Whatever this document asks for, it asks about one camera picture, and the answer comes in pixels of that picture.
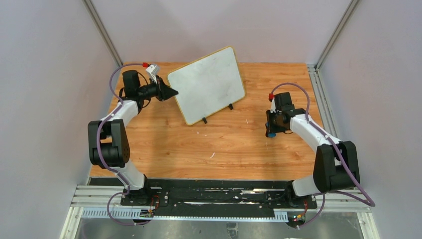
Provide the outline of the blue whiteboard eraser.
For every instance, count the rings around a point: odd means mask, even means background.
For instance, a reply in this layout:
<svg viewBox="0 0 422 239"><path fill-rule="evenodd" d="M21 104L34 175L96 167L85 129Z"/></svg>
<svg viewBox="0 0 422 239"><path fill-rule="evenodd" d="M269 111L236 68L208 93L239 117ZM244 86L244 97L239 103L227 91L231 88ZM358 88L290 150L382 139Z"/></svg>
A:
<svg viewBox="0 0 422 239"><path fill-rule="evenodd" d="M271 133L270 133L270 135L265 135L267 138L273 138L273 137L275 137L276 136L276 134L277 134L277 129L278 129L278 127L276 126L276 125L274 125L274 124L272 124L272 123L269 123L269 127L270 127L270 131L271 131Z"/></svg>

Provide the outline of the yellow framed whiteboard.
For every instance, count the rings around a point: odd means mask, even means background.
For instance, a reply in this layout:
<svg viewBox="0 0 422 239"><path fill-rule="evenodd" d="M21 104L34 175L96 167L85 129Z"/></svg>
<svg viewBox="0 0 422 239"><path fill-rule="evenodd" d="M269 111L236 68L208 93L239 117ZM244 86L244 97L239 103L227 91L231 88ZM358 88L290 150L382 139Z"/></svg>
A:
<svg viewBox="0 0 422 239"><path fill-rule="evenodd" d="M194 125L246 96L235 50L226 46L167 75L187 125Z"/></svg>

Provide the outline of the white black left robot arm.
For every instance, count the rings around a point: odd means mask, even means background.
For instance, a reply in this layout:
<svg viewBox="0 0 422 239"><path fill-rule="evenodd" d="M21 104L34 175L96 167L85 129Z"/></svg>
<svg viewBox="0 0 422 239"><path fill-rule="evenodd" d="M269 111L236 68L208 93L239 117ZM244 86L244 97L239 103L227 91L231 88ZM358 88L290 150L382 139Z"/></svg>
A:
<svg viewBox="0 0 422 239"><path fill-rule="evenodd" d="M152 190L148 178L130 160L130 145L126 127L138 116L153 98L166 101L178 91L164 83L158 75L142 85L142 75L136 70L122 73L123 88L118 94L118 103L111 113L101 120L88 124L89 158L92 165L99 166L116 175L125 189L125 197L149 199Z"/></svg>

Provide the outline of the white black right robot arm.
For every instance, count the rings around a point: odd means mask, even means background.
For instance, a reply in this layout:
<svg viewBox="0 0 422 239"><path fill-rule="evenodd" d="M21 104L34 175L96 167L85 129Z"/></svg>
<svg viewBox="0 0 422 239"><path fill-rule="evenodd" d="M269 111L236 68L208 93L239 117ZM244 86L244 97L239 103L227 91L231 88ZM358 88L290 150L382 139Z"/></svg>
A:
<svg viewBox="0 0 422 239"><path fill-rule="evenodd" d="M310 176L288 182L283 200L292 206L312 194L351 188L360 181L356 146L322 129L303 108L296 108L288 92L269 94L267 138L288 131L298 135L316 154Z"/></svg>

